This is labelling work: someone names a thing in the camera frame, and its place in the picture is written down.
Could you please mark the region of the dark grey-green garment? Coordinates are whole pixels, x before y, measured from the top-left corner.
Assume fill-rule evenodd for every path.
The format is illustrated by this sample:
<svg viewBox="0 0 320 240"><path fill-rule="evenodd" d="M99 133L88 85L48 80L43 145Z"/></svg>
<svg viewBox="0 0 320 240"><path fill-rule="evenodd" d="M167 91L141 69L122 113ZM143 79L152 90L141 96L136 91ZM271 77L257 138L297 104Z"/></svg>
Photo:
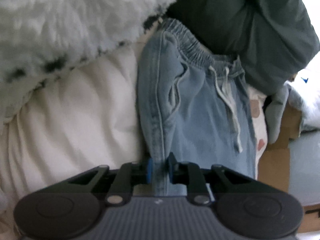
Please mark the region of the dark grey-green garment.
<svg viewBox="0 0 320 240"><path fill-rule="evenodd" d="M214 55L238 55L247 86L275 93L319 51L302 0L178 0L163 20L185 25Z"/></svg>

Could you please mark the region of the cream patterned bed sheet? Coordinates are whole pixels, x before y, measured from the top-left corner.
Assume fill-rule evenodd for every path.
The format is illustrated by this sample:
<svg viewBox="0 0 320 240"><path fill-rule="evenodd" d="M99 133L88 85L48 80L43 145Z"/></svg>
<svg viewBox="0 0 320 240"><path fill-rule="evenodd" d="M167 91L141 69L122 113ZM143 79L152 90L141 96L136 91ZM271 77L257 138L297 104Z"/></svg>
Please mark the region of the cream patterned bed sheet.
<svg viewBox="0 0 320 240"><path fill-rule="evenodd" d="M25 195L98 165L112 169L151 157L140 124L142 51L158 26L36 91L1 133L1 239L19 239L13 210ZM248 86L255 131L255 178L267 144L265 95Z"/></svg>

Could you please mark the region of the white crumpled plastic bag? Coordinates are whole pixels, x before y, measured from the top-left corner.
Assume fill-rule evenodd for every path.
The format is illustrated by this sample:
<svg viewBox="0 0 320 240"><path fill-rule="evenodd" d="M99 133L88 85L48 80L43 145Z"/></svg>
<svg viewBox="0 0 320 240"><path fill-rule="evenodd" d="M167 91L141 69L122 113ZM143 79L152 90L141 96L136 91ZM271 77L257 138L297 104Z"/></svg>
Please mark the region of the white crumpled plastic bag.
<svg viewBox="0 0 320 240"><path fill-rule="evenodd" d="M319 87L302 82L289 83L289 105L301 111L299 132L319 130Z"/></svg>

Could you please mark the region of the grey translucent plastic bin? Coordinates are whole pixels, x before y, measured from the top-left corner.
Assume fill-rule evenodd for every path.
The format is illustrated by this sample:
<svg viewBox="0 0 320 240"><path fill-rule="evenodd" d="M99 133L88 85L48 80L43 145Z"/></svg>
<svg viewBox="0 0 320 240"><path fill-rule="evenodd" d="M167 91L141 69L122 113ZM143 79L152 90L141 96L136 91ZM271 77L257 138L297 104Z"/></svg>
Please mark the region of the grey translucent plastic bin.
<svg viewBox="0 0 320 240"><path fill-rule="evenodd" d="M319 204L319 131L290 141L289 193L302 205Z"/></svg>

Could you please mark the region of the brown cardboard box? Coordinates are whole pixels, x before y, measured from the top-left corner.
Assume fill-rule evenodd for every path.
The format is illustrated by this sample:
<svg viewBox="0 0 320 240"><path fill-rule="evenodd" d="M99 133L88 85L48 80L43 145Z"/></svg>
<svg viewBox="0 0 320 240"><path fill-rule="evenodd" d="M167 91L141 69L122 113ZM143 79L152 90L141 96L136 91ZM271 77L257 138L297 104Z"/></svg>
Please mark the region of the brown cardboard box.
<svg viewBox="0 0 320 240"><path fill-rule="evenodd" d="M260 158L258 180L289 193L290 149L289 143L300 137L301 111L286 105L280 126L279 137L269 144ZM319 204L303 206L304 218L299 233L314 235L319 233Z"/></svg>

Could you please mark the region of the light blue denim jeans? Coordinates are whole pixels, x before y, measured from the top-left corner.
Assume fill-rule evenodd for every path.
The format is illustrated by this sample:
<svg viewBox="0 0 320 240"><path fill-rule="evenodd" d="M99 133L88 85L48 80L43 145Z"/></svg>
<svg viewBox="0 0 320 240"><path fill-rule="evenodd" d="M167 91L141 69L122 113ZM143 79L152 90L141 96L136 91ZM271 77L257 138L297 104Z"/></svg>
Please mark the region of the light blue denim jeans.
<svg viewBox="0 0 320 240"><path fill-rule="evenodd" d="M169 180L170 153L179 162L220 164L255 177L256 140L238 55L212 54L185 25L167 18L142 51L137 102L155 195L186 193Z"/></svg>

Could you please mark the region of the white fluffy fleece garment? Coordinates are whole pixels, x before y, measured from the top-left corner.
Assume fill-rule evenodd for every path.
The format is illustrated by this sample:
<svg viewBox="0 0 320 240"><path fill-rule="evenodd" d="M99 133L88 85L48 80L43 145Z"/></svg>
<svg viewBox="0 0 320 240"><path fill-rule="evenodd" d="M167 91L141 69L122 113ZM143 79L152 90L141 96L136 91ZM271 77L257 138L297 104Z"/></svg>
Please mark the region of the white fluffy fleece garment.
<svg viewBox="0 0 320 240"><path fill-rule="evenodd" d="M1 124L34 90L136 42L177 0L1 0Z"/></svg>

